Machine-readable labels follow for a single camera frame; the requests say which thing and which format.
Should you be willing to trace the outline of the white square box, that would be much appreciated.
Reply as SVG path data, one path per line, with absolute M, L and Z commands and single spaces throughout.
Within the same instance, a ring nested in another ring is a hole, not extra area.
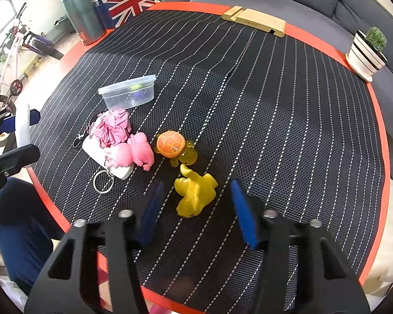
M 30 142 L 30 105 L 20 104 L 15 114 L 15 140 L 17 147 L 29 145 Z

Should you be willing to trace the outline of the metal keyring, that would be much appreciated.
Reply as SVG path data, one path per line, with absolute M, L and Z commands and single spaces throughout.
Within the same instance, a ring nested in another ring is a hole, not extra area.
M 103 163 L 103 169 L 97 171 L 94 174 L 92 184 L 94 190 L 101 195 L 107 194 L 113 189 L 115 184 L 115 176 L 111 171 L 111 168 L 108 166 L 107 161 Z

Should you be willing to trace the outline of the yellow elephant toy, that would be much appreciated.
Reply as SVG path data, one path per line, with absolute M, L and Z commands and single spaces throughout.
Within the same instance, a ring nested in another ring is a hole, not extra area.
M 180 172 L 183 177 L 174 181 L 175 191 L 182 196 L 177 213 L 183 218 L 191 218 L 199 215 L 215 199 L 218 182 L 212 175 L 200 176 L 184 164 L 180 166 Z

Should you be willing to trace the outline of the pink pig toy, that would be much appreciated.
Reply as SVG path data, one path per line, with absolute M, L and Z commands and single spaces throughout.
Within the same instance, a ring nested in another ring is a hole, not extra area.
M 154 152 L 145 133 L 132 134 L 126 142 L 105 149 L 107 167 L 129 167 L 134 163 L 148 172 L 155 163 Z

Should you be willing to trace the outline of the orange turtle toy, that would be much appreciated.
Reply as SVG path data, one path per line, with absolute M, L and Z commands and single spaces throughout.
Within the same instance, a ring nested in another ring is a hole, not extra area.
M 193 165 L 198 158 L 194 142 L 174 130 L 157 134 L 154 151 L 168 158 L 173 167 Z

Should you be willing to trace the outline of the crumpled pink paper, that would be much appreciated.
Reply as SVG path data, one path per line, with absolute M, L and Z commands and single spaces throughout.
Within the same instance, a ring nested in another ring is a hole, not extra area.
M 107 110 L 98 114 L 89 127 L 89 137 L 97 139 L 101 148 L 124 143 L 131 132 L 130 116 L 127 110 Z

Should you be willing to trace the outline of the clear lidded plastic tub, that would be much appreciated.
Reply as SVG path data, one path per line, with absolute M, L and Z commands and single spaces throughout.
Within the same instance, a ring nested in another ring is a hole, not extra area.
M 156 75 L 147 75 L 98 89 L 108 110 L 131 109 L 154 99 Z

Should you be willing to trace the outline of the teal thermos bottle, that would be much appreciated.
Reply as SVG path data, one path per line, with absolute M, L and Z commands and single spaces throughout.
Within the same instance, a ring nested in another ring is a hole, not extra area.
M 94 0 L 61 0 L 64 10 L 84 46 L 89 46 L 106 33 Z

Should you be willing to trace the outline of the union jack tissue box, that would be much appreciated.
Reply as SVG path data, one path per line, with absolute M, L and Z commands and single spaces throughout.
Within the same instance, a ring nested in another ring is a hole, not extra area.
M 107 30 L 117 29 L 155 5 L 155 0 L 95 0 L 94 5 Z

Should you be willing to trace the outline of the potted cactus striped pot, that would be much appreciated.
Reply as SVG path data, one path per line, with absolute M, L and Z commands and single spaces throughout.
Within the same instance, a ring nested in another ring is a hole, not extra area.
M 346 61 L 362 80 L 373 82 L 373 75 L 388 62 L 383 54 L 386 45 L 387 39 L 379 28 L 372 26 L 366 33 L 358 30 L 346 53 Z

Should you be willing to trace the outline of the wooden phone stand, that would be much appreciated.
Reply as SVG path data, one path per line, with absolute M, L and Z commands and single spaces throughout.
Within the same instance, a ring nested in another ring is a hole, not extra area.
M 221 15 L 223 20 L 231 21 L 244 26 L 250 26 L 274 36 L 283 38 L 287 27 L 287 22 L 276 16 L 259 12 L 253 9 L 245 9 L 234 6 Z

